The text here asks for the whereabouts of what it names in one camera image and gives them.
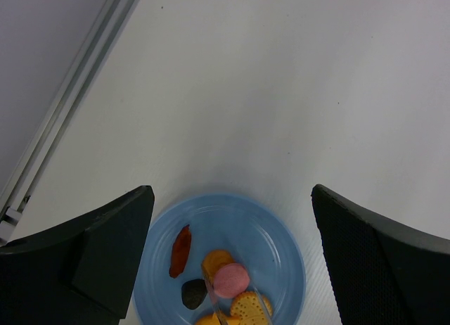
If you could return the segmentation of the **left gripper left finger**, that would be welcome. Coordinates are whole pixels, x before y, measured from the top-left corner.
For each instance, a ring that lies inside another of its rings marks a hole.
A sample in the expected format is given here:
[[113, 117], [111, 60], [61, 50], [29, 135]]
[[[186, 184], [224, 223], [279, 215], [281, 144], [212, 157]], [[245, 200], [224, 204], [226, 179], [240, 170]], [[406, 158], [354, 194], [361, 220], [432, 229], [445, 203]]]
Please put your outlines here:
[[153, 213], [151, 186], [1, 247], [2, 324], [118, 324]]

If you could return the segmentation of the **pink round cookie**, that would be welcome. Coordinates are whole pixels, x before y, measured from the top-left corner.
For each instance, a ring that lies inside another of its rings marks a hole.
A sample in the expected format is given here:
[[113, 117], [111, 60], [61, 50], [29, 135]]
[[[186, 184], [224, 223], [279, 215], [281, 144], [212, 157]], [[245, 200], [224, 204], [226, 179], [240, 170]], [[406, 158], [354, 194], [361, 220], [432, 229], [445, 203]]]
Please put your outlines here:
[[215, 275], [213, 289], [220, 298], [232, 299], [244, 292], [250, 284], [248, 271], [242, 264], [222, 267]]

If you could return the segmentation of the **yellow dotted round biscuit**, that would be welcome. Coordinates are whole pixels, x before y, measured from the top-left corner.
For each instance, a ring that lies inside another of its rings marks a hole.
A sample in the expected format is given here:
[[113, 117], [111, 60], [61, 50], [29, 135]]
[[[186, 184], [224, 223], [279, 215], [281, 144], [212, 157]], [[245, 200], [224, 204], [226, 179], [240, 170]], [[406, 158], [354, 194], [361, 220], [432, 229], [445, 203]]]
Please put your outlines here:
[[253, 291], [237, 295], [231, 303], [230, 314], [232, 317], [238, 317], [240, 324], [267, 325], [269, 323], [269, 318], [264, 313], [257, 294]]

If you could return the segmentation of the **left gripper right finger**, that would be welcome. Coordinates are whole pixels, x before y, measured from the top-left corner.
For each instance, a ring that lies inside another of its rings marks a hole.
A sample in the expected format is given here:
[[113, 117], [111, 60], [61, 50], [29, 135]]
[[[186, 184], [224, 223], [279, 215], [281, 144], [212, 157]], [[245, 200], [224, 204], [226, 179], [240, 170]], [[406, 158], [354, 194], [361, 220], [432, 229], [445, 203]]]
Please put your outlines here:
[[311, 201], [343, 324], [449, 323], [449, 240], [321, 184]]

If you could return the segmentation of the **metal tongs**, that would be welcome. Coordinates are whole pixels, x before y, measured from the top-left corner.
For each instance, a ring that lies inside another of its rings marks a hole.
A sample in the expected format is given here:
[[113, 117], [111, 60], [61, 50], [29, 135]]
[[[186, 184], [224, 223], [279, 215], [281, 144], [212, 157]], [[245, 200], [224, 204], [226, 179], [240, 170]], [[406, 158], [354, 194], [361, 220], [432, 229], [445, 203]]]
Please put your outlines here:
[[219, 324], [272, 324], [273, 307], [260, 293], [242, 253], [227, 236], [201, 262], [207, 295]]

